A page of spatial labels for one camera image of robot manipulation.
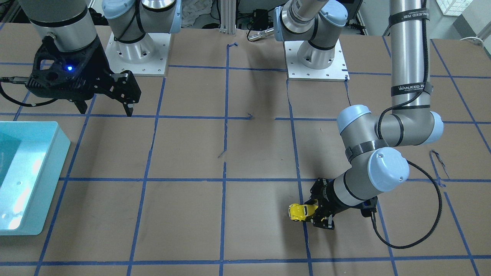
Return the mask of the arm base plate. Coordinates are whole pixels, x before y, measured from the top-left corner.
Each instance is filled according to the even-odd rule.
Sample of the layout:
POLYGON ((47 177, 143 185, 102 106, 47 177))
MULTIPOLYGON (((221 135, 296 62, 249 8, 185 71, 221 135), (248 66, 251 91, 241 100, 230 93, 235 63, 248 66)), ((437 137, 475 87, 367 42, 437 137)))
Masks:
POLYGON ((284 42, 289 80, 343 82, 350 79, 341 43, 333 49, 316 49, 308 41, 284 42))
POLYGON ((138 42, 125 44, 114 41, 111 33, 105 50, 110 69, 114 73, 130 70, 135 76, 164 77, 172 35, 147 33, 138 42))

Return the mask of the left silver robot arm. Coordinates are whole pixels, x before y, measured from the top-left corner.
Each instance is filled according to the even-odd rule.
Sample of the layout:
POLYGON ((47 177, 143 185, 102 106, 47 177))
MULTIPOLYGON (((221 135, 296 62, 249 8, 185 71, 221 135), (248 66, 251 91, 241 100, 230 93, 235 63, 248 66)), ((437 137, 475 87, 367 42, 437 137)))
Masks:
MULTIPOLYGON (((336 60, 335 46, 347 15, 336 0, 289 0, 275 8, 275 39, 301 41, 296 64, 327 69, 336 60)), ((333 229, 333 217, 350 208, 371 217, 377 196, 393 190, 410 174, 409 162, 396 147, 433 143, 442 136, 442 119, 431 111, 429 19, 424 0, 390 1, 392 106, 378 117, 365 105, 340 112, 337 127, 351 167, 334 180, 318 178, 310 199, 288 208, 291 220, 333 229)))

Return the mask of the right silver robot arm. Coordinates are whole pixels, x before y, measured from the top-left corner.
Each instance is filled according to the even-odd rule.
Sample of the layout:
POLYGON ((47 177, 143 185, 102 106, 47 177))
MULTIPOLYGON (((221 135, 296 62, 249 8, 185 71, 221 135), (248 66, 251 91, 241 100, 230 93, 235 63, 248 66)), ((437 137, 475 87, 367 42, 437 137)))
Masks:
POLYGON ((127 116, 142 91, 135 75, 163 76, 170 37, 182 24, 180 0, 104 0, 112 37, 103 46, 83 0, 21 0, 42 38, 30 77, 10 77, 47 105, 67 100, 86 113, 86 101, 104 94, 123 105, 127 116))

